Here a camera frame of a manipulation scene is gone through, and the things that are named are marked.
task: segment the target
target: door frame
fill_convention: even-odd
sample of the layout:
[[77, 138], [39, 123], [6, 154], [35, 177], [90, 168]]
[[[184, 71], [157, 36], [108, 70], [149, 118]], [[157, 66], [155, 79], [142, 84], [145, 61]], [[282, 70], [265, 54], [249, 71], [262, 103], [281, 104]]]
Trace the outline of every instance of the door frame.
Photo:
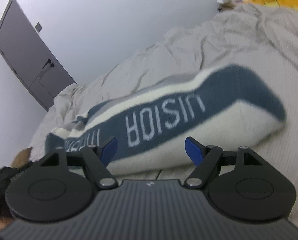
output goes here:
[[[9, 0], [9, 2], [8, 2], [8, 4], [7, 4], [7, 6], [6, 6], [6, 8], [5, 8], [5, 11], [3, 12], [3, 15], [2, 15], [2, 17], [1, 17], [1, 20], [0, 20], [0, 28], [1, 28], [1, 26], [2, 26], [2, 23], [3, 23], [3, 21], [4, 21], [4, 19], [5, 19], [5, 17], [6, 17], [6, 14], [7, 14], [7, 12], [8, 12], [8, 10], [9, 10], [9, 8], [10, 8], [10, 5], [13, 3], [13, 2], [15, 2], [19, 7], [20, 7], [20, 5], [17, 3], [17, 0]], [[18, 74], [17, 74], [17, 71], [12, 67], [12, 65], [9, 63], [9, 61], [7, 60], [7, 58], [5, 57], [5, 55], [4, 55], [4, 53], [2, 52], [2, 50], [0, 49], [0, 54], [1, 54], [1, 56], [3, 57], [3, 59], [6, 61], [6, 63], [8, 64], [8, 66], [9, 66], [9, 68], [12, 70], [12, 72], [15, 74], [15, 76], [19, 79], [19, 81], [22, 83], [22, 85], [27, 89], [27, 91], [33, 96], [33, 98], [34, 99], [36, 99], [36, 101], [41, 105], [41, 107], [43, 108], [43, 109], [45, 109], [46, 111], [48, 111], [48, 109], [42, 104], [42, 102], [31, 92], [31, 90], [30, 90], [30, 88], [22, 81], [22, 79], [21, 79], [21, 77], [20, 76], [18, 76]]]

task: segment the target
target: brown object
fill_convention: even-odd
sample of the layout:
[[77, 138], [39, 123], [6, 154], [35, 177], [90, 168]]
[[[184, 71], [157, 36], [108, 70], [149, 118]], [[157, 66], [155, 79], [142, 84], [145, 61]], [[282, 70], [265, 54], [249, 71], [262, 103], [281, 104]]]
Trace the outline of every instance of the brown object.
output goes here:
[[31, 149], [32, 148], [27, 148], [27, 149], [20, 151], [14, 158], [10, 167], [11, 168], [20, 168], [21, 166], [25, 165], [29, 160]]

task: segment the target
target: silver screw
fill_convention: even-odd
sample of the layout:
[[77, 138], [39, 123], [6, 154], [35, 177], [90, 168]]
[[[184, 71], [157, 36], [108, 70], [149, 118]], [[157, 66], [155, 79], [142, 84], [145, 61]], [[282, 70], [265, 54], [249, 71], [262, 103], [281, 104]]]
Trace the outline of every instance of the silver screw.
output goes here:
[[190, 178], [190, 179], [187, 179], [187, 184], [189, 186], [197, 187], [202, 184], [202, 180], [200, 180], [199, 178]]
[[112, 186], [116, 181], [113, 178], [103, 178], [100, 180], [100, 185], [104, 187]]

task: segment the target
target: white logo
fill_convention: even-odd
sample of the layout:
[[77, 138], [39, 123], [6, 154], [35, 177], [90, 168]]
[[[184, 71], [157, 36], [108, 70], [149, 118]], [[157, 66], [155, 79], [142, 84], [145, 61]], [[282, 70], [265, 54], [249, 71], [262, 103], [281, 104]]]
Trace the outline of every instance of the white logo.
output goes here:
[[152, 182], [152, 181], [150, 181], [149, 183], [146, 183], [147, 184], [147, 186], [149, 186], [149, 187], [151, 187], [151, 186], [153, 186], [153, 185], [156, 185], [154, 182]]

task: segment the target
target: white wall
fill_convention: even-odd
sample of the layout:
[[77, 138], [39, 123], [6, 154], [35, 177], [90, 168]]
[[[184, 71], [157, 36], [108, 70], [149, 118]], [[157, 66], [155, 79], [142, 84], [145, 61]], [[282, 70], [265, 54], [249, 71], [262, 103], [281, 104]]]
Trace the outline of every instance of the white wall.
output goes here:
[[[0, 18], [6, 2], [1, 0]], [[0, 55], [0, 168], [28, 147], [45, 114]]]
[[201, 25], [217, 13], [216, 0], [17, 1], [32, 25], [41, 23], [42, 40], [79, 84], [161, 40], [170, 28]]

